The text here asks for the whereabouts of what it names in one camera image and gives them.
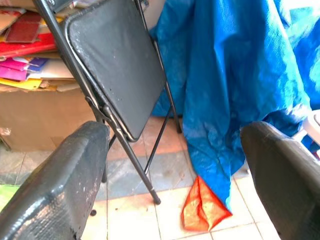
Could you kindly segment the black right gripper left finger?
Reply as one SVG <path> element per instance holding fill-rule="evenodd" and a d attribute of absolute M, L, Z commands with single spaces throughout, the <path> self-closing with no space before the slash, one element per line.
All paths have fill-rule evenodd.
<path fill-rule="evenodd" d="M 24 181 L 0 213 L 3 240 L 79 240 L 99 191 L 109 128 L 88 121 Z"/>

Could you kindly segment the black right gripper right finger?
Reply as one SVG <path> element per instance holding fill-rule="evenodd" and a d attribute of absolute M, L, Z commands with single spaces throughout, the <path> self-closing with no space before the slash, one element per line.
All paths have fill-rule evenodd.
<path fill-rule="evenodd" d="M 264 121 L 240 131 L 253 184 L 282 240 L 320 238 L 320 162 Z"/>

